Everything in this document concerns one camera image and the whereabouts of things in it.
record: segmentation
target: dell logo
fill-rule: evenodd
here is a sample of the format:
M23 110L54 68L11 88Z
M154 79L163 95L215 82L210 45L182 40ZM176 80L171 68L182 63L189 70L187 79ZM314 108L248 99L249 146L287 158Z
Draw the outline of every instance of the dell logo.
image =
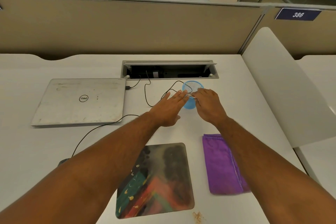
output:
M88 99L89 99L88 95L82 95L82 96L79 97L79 101L81 101L81 102L85 102Z

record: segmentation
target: mouse pad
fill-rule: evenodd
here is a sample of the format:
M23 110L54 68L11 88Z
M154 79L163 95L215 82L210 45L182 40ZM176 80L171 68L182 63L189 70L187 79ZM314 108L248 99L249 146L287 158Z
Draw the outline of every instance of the mouse pad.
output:
M186 146L145 146L117 190L119 219L194 208Z

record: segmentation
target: forearm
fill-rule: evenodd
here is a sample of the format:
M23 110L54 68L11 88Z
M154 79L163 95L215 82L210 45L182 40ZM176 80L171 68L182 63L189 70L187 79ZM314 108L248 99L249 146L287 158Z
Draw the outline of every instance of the forearm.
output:
M103 137L0 213L0 222L95 223L158 127L145 113Z
M225 118L216 127L271 223L336 217L336 201L329 193L237 122Z

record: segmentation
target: hand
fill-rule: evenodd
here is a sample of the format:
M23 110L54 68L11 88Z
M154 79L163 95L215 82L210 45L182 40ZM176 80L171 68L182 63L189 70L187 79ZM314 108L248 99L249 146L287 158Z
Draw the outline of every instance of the hand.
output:
M215 91L198 89L191 95L195 97L197 112L203 120L218 126L228 118Z
M170 127L175 125L181 117L177 114L181 108L187 103L189 97L186 97L187 90L176 92L170 99L170 92L168 92L156 105L154 105L148 112L151 114L161 127Z

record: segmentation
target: blue mesh pen holder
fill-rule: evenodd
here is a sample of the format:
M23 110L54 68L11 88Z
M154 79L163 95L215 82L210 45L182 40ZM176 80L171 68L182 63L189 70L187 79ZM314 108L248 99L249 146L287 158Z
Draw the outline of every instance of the blue mesh pen holder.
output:
M182 90L187 90L188 93L196 92L199 88L204 89L203 85L197 81L187 81L182 85ZM194 109L196 107L195 99L190 97L183 107L185 109Z

